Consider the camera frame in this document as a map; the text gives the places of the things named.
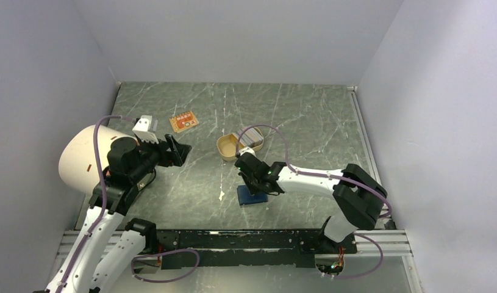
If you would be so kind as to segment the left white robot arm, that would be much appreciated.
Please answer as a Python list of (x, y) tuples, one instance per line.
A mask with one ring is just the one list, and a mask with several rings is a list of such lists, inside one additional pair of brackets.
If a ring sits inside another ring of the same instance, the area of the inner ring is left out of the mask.
[(191, 146), (167, 134), (134, 136), (103, 127), (81, 130), (59, 160), (59, 175), (73, 189), (90, 196), (84, 224), (46, 292), (110, 292), (139, 254), (160, 250), (156, 225), (134, 218), (118, 243), (107, 250), (113, 233), (156, 167), (180, 167)]

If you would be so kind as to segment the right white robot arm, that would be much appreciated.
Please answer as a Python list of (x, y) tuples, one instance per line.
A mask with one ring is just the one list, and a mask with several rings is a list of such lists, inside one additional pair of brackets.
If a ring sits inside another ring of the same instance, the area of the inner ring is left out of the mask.
[(251, 195), (311, 194), (334, 200), (338, 206), (321, 229), (320, 248), (332, 253), (357, 230), (373, 230), (388, 203), (387, 191), (364, 169), (348, 164), (339, 170), (317, 170), (274, 162), (268, 165), (255, 154), (237, 155), (235, 166)]

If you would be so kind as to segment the blue leather card holder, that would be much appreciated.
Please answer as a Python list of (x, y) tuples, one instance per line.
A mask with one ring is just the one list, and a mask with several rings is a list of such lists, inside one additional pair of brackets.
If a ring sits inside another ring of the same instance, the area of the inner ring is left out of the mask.
[(240, 185), (237, 187), (237, 197), (240, 206), (266, 203), (268, 201), (267, 194), (265, 194), (264, 192), (259, 192), (255, 195), (252, 195), (246, 185)]

